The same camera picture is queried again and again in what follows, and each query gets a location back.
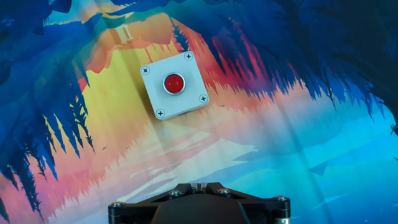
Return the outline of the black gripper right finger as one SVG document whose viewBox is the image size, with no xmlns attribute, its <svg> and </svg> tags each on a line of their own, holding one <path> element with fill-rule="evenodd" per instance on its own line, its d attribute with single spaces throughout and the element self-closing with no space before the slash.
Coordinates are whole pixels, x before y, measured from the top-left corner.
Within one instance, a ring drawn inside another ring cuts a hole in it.
<svg viewBox="0 0 398 224">
<path fill-rule="evenodd" d="M 291 224 L 290 199 L 283 195 L 260 198 L 226 188 L 219 182 L 199 183 L 199 194 L 212 194 L 239 202 L 250 223 Z"/>
</svg>

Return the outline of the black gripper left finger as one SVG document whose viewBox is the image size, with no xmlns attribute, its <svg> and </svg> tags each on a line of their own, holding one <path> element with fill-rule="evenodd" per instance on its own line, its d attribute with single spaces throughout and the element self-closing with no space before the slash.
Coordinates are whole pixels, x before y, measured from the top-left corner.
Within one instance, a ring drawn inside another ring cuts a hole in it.
<svg viewBox="0 0 398 224">
<path fill-rule="evenodd" d="M 109 224 L 150 223 L 158 207 L 169 200 L 198 193 L 199 183 L 178 184 L 151 198 L 137 203 L 113 202 L 108 205 Z"/>
</svg>

